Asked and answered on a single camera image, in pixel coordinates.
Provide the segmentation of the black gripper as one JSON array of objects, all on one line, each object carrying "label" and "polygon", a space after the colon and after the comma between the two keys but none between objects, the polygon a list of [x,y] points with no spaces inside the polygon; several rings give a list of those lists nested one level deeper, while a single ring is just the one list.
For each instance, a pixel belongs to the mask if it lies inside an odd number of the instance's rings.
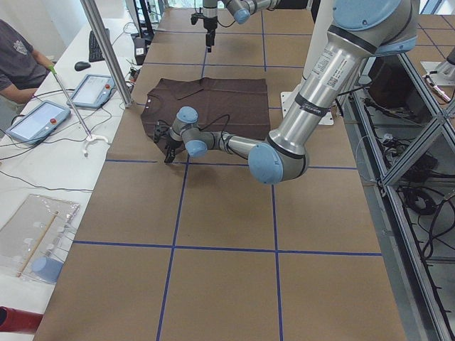
[{"label": "black gripper", "polygon": [[166,142],[164,163],[173,163],[178,153],[182,152],[183,142],[170,139]]},{"label": "black gripper", "polygon": [[203,27],[207,31],[205,35],[205,46],[208,53],[212,52],[213,46],[215,45],[215,32],[218,27],[218,17],[207,17],[203,18]]}]

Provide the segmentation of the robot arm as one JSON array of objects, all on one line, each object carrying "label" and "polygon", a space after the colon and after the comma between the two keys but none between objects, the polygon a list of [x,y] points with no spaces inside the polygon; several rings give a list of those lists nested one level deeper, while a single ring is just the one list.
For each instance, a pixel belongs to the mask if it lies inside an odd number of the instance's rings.
[{"label": "robot arm", "polygon": [[246,158],[251,174],[264,184],[301,176],[308,168],[306,141],[359,64],[373,56],[407,52],[417,41],[418,1],[335,1],[331,14],[326,46],[283,121],[264,141],[203,131],[197,111],[182,107],[166,132],[165,162],[173,162],[175,150],[185,146],[194,158],[209,150]]},{"label": "robot arm", "polygon": [[[234,22],[244,24],[250,16],[262,11],[273,10],[280,4],[279,0],[228,0],[222,1],[224,7],[234,18]],[[191,24],[196,25],[198,20],[203,21],[203,27],[206,30],[205,46],[208,53],[212,52],[215,45],[216,28],[220,24],[218,21],[218,1],[203,1],[202,7],[191,14]]]}]

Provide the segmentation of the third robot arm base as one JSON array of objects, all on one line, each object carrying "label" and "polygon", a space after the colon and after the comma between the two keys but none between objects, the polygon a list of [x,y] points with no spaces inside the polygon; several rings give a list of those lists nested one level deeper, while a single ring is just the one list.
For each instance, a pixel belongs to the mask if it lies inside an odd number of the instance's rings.
[{"label": "third robot arm base", "polygon": [[442,62],[422,61],[422,67],[426,71],[424,76],[438,86],[454,86],[454,49]]}]

